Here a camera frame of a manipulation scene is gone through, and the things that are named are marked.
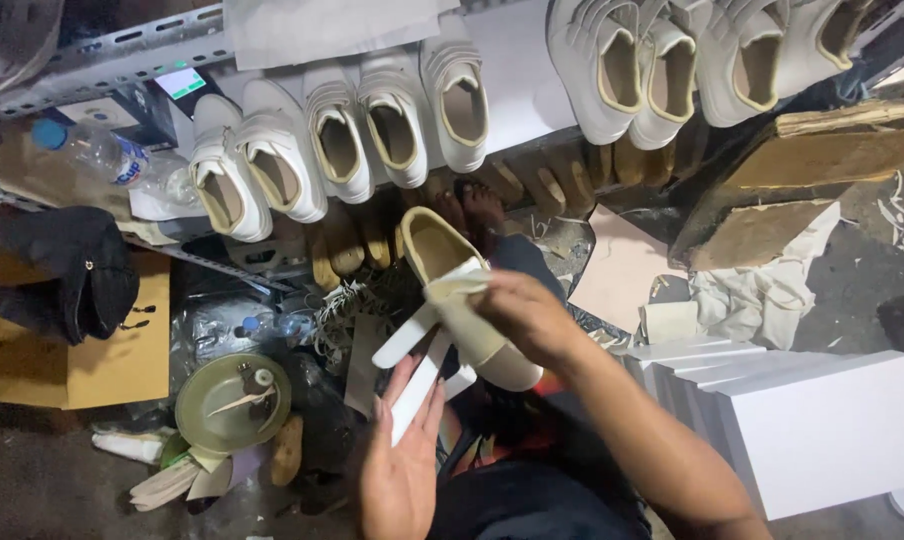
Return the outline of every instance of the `person's arm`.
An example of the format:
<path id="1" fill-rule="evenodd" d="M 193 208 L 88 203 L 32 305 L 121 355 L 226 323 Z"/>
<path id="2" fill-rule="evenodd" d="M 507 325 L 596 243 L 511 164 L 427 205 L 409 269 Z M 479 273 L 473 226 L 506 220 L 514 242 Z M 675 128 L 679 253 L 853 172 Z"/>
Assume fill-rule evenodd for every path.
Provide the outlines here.
<path id="1" fill-rule="evenodd" d="M 711 446 L 662 410 L 530 276 L 496 271 L 476 311 L 578 395 L 615 461 L 676 537 L 770 538 Z"/>

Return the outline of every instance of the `white cloth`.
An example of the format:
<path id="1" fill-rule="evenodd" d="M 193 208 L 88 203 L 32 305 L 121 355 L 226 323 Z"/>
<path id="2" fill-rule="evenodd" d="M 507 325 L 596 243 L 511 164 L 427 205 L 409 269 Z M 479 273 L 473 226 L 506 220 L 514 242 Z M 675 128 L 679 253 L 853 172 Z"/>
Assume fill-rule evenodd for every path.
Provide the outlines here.
<path id="1" fill-rule="evenodd" d="M 815 305 L 805 285 L 812 260 L 825 251 L 841 211 L 833 202 L 763 266 L 698 272 L 689 280 L 698 302 L 698 324 L 710 336 L 755 342 L 787 351 L 798 319 Z"/>
<path id="2" fill-rule="evenodd" d="M 225 0 L 240 70 L 304 64 L 438 35 L 459 0 Z"/>

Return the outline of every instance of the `white sneaker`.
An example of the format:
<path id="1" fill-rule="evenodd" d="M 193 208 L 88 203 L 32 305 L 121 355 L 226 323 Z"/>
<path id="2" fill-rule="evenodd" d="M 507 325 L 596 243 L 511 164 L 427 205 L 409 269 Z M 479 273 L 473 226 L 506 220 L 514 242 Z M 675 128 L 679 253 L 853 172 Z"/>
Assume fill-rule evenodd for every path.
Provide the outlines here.
<path id="1" fill-rule="evenodd" d="M 864 9 L 855 10 L 842 0 L 813 0 L 792 6 L 775 76 L 778 98 L 802 92 L 851 68 L 848 48 L 864 14 Z"/>
<path id="2" fill-rule="evenodd" d="M 449 168 L 470 173 L 485 160 L 488 103 L 479 51 L 458 15 L 438 18 L 441 33 L 422 40 L 418 69 Z"/>
<path id="3" fill-rule="evenodd" d="M 302 223 L 313 223 L 328 211 L 308 146 L 302 108 L 275 82 L 254 79 L 242 92 L 245 120 L 236 145 L 268 204 Z"/>
<path id="4" fill-rule="evenodd" d="M 312 147 L 326 188 L 350 205 L 367 201 L 375 185 L 357 125 L 352 80 L 338 62 L 323 60 L 309 64 L 303 84 Z"/>
<path id="5" fill-rule="evenodd" d="M 616 141 L 642 106 L 635 36 L 638 7 L 627 0 L 554 0 L 546 29 L 549 56 L 585 138 Z"/>
<path id="6" fill-rule="evenodd" d="M 212 229 L 242 242 L 271 235 L 272 220 L 262 187 L 253 179 L 235 144 L 242 111 L 217 95 L 202 96 L 195 105 L 195 149 L 189 172 L 205 205 Z"/>
<path id="7" fill-rule="evenodd" d="M 424 184 L 429 174 L 419 112 L 423 94 L 421 80 L 402 47 L 362 56 L 359 101 L 372 143 L 388 178 L 407 190 Z"/>
<path id="8" fill-rule="evenodd" d="M 729 0 L 717 2 L 698 38 L 698 97 L 705 120 L 717 128 L 764 113 L 778 101 L 775 71 L 782 29 L 756 3 L 770 4 L 752 0 L 733 18 L 726 10 Z"/>
<path id="9" fill-rule="evenodd" d="M 628 138 L 635 148 L 655 150 L 674 139 L 695 112 L 695 41 L 658 17 L 642 40 L 638 68 L 646 105 L 628 125 Z"/>

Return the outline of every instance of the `bottle label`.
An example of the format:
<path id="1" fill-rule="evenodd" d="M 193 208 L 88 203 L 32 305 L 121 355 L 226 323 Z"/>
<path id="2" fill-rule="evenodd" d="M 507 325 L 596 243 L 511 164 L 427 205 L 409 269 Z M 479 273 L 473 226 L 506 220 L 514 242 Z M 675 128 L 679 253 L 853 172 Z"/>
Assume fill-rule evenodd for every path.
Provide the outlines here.
<path id="1" fill-rule="evenodd" d="M 112 182 L 125 188 L 133 188 L 148 169 L 148 153 L 134 142 L 115 135 L 115 140 L 122 145 L 122 169 Z"/>

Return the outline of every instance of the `bare foot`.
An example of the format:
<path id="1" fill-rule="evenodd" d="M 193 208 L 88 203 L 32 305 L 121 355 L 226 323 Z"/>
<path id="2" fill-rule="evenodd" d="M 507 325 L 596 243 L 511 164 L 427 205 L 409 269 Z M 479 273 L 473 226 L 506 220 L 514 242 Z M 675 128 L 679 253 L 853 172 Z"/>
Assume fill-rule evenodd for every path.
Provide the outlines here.
<path id="1" fill-rule="evenodd" d="M 462 211 L 461 204 L 458 203 L 455 193 L 446 190 L 435 195 L 435 200 L 432 202 L 432 208 L 438 215 L 442 216 L 442 219 L 447 221 L 453 229 L 461 233 L 463 237 L 466 239 L 470 238 L 468 227 L 465 226 L 465 213 Z"/>
<path id="2" fill-rule="evenodd" d="M 505 234 L 506 212 L 502 199 L 484 185 L 467 184 L 463 190 L 462 205 L 465 222 L 483 256 L 495 251 L 496 236 Z"/>

